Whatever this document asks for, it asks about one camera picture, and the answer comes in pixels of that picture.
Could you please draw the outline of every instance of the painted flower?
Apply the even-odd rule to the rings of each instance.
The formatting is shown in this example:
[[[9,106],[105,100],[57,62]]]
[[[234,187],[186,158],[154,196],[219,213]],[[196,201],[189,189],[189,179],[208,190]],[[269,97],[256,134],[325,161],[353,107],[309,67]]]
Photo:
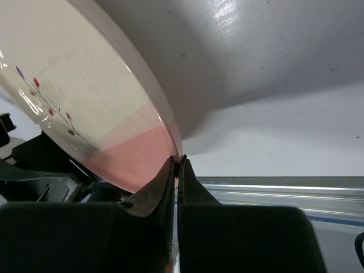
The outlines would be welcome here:
[[[25,81],[25,78],[24,78],[24,75],[23,73],[20,71],[19,67],[15,67],[16,68],[16,71],[18,72],[18,74],[20,75],[20,77],[23,78],[23,80]]]
[[[39,88],[40,84],[36,78],[33,78],[33,82],[34,82],[35,86]]]

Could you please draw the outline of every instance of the plate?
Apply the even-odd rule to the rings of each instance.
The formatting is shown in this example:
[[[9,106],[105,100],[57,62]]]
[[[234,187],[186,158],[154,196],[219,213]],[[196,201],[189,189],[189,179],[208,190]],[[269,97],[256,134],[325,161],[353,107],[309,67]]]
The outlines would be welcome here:
[[[179,131],[160,85],[98,4],[1,4],[0,85],[64,151],[130,192],[171,155],[180,160]]]

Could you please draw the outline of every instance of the floral pattern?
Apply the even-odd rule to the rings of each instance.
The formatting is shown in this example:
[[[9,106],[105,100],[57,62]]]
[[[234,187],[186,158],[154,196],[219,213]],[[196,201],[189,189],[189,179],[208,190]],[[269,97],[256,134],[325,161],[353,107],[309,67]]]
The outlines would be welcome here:
[[[67,132],[70,135],[75,135],[75,136],[80,137],[84,142],[86,142],[88,145],[90,145],[92,147],[92,145],[82,135],[80,135],[80,133],[74,127],[74,125],[72,123],[71,115],[68,112],[63,113],[61,111],[61,107],[57,107],[46,94],[43,94],[40,91],[39,81],[36,78],[33,78],[33,81],[31,81],[29,83],[26,80],[26,78],[24,77],[24,74],[19,69],[19,67],[15,67],[15,68],[16,68],[15,72],[18,74],[18,76],[20,78],[22,78],[22,80],[25,82],[25,84],[29,88],[30,95],[32,95],[34,97],[38,97],[39,99],[41,99],[42,106],[44,108],[48,109],[48,114],[51,117],[53,117],[55,115],[59,116],[61,118],[61,125],[65,128],[65,130],[67,130]]]

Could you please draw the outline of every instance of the pink glaze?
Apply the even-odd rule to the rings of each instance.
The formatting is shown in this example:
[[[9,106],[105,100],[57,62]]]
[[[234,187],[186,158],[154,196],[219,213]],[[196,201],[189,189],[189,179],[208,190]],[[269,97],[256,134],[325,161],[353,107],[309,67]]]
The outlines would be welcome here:
[[[164,127],[157,127],[92,155],[83,165],[110,183],[134,193],[155,177],[171,155],[179,162],[180,155],[175,151],[171,135]]]
[[[148,101],[136,112],[117,124],[112,130],[99,139],[97,148],[100,151],[107,150],[121,142],[135,138],[146,131],[160,127],[161,125],[153,103]]]

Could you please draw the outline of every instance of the black plastic part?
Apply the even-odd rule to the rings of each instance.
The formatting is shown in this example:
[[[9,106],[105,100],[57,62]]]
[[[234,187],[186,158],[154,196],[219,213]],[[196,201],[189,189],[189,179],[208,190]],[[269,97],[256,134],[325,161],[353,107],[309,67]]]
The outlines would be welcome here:
[[[80,188],[71,174],[20,169],[0,159],[0,195],[8,202],[70,202]]]
[[[297,208],[224,205],[180,165],[181,273],[326,272],[310,221]]]
[[[354,246],[355,246],[355,252],[358,255],[358,259],[360,261],[360,264],[362,265],[362,267],[364,269],[363,241],[364,241],[364,232],[359,234],[355,238]]]
[[[132,194],[124,191],[110,183],[94,183],[89,187],[91,192],[87,202],[116,202],[123,201],[130,197]]]
[[[89,185],[101,180],[76,162],[43,132],[13,148],[12,157],[23,168],[44,172],[72,173],[79,181]]]
[[[4,125],[0,121],[0,147],[3,147],[10,142],[9,134],[7,133]]]
[[[0,121],[3,124],[3,126],[7,132],[10,132],[10,131],[13,131],[16,129],[16,126],[13,124],[9,113],[1,114]]]
[[[0,271],[165,273],[171,261],[174,167],[168,159],[122,203],[2,206]]]

